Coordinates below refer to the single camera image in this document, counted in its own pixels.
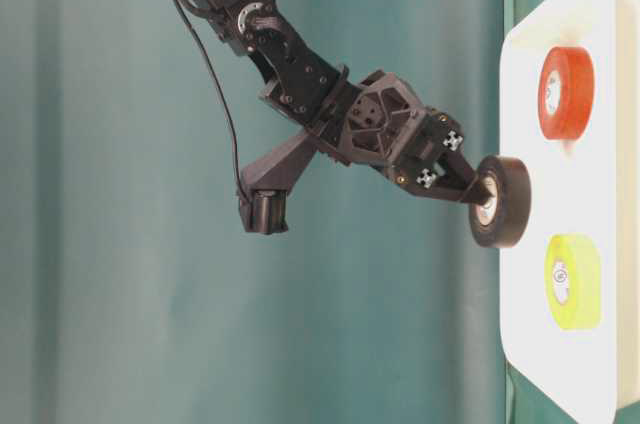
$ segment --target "curtain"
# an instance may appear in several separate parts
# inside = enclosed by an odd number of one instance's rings
[[[495,153],[502,0],[278,0],[352,79],[384,68]],[[296,130],[197,24],[247,164]],[[246,235],[169,0],[0,0],[3,422],[494,424],[497,253],[464,206],[318,156]]]

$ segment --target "black robotic arm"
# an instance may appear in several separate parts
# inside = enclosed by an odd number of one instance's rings
[[[476,240],[514,245],[527,224],[524,165],[490,157],[476,172],[461,153],[464,134],[448,114],[424,106],[408,83],[376,71],[358,84],[305,44],[275,0],[178,0],[206,19],[266,86],[261,98],[303,130],[242,170],[238,191],[247,232],[285,232],[286,198],[317,151],[366,164],[406,192],[467,203]]]

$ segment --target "tape roll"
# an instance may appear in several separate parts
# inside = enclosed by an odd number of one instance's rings
[[[544,280],[549,308],[562,329],[593,329],[601,318],[600,254],[587,236],[557,235],[547,248]]]
[[[538,85],[538,117],[547,139],[582,136],[591,116],[594,87],[593,64],[585,49],[551,49]]]

